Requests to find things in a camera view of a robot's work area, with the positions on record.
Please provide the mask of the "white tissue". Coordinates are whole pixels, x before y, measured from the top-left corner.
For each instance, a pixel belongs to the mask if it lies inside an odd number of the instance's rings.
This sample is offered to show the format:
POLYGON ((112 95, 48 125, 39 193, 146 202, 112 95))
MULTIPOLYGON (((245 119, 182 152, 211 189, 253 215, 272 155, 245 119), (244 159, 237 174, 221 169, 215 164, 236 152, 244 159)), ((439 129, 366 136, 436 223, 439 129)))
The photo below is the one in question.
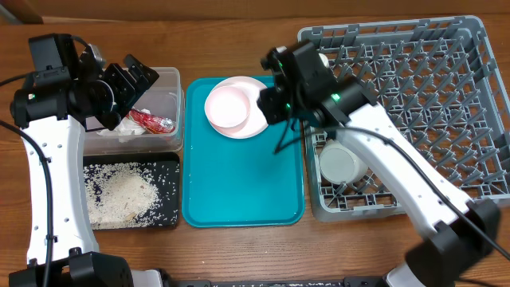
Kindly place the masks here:
POLYGON ((124 117, 120 124, 112 131, 104 129, 96 132, 98 136, 117 138, 121 143, 134 140, 136 137, 147 133, 148 131, 142 125, 132 120, 129 116, 124 117))

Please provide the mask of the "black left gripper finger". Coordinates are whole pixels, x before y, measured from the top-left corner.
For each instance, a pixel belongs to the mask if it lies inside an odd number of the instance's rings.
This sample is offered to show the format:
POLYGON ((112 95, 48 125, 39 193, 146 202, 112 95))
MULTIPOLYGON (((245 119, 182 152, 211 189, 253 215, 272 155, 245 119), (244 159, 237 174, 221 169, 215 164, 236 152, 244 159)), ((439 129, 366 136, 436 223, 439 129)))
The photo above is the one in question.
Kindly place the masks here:
POLYGON ((137 96, 142 96, 159 79, 159 74, 154 69, 142 64, 131 54, 124 58, 124 64, 128 70, 127 80, 137 96))
POLYGON ((133 77, 118 64, 110 64, 104 71, 104 81, 113 92, 113 110, 126 116, 138 96, 133 77))

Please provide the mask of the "red snack wrapper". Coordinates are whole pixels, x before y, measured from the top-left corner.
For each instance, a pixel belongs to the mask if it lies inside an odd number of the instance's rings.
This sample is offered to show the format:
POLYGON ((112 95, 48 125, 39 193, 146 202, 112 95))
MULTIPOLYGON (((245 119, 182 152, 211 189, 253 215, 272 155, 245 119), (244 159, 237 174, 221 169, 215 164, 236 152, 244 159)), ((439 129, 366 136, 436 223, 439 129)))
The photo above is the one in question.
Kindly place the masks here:
POLYGON ((168 134, 175 130, 175 123, 172 120, 134 108, 128 113, 128 118, 152 134, 168 134))

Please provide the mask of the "small pink plate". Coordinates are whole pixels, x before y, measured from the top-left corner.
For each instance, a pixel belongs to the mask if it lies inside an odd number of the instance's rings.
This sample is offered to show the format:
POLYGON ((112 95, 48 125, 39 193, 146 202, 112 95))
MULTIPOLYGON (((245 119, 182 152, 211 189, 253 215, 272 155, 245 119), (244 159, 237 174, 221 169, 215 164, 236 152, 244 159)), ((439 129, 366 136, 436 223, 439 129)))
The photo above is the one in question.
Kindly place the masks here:
POLYGON ((211 91, 204 104, 206 118, 219 128, 238 128, 250 114, 248 96, 234 86, 222 86, 211 91))

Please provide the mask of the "cream cup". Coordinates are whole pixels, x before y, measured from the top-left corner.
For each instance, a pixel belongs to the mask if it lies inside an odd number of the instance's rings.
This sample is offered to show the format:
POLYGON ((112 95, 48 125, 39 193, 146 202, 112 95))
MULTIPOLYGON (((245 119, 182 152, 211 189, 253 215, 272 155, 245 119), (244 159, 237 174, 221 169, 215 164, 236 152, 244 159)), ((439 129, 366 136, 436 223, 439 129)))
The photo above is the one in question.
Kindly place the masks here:
POLYGON ((322 62, 323 62, 323 64, 324 64, 324 66, 325 66, 326 68, 329 68, 329 67, 330 67, 330 65, 329 65, 328 57, 327 57, 325 54, 322 54, 322 53, 320 53, 320 54, 319 54, 319 56, 320 56, 321 61, 322 61, 322 62))

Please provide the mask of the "white bowl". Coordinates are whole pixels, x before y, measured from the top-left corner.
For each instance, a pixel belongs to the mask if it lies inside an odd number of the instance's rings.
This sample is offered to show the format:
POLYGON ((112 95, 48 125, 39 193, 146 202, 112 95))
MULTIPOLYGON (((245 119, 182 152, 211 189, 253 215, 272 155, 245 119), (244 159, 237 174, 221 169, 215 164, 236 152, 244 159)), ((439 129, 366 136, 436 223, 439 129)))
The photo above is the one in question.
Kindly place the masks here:
POLYGON ((337 140, 329 140, 319 154, 320 174, 329 183, 354 183, 359 181, 368 166, 352 151, 337 140))

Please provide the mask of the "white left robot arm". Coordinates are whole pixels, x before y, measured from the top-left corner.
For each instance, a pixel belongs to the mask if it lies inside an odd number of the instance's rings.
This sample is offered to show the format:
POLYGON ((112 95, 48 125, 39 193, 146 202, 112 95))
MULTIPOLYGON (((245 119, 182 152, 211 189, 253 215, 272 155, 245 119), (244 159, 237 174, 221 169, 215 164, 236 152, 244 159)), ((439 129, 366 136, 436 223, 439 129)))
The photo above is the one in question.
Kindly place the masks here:
POLYGON ((97 47, 76 49, 79 37, 51 33, 29 40, 34 70, 10 104, 9 129, 24 143, 31 190, 32 230, 25 269, 12 286, 168 286, 162 269, 134 270, 103 254, 89 221, 84 185, 86 120, 113 129, 158 80, 127 55, 107 64, 97 47))

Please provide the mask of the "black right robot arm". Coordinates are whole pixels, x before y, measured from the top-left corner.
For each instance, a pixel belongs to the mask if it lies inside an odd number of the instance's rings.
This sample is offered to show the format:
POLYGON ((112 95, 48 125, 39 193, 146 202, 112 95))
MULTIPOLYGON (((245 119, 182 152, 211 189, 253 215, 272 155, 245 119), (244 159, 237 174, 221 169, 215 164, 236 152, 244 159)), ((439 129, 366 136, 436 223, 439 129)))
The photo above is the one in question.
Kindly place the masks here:
POLYGON ((261 67, 274 85, 257 100, 268 124, 299 119, 335 134, 400 202, 422 242, 379 280, 381 286, 453 286, 492 251, 501 212, 445 179, 394 126, 356 77, 338 79, 310 41, 273 48, 261 67))

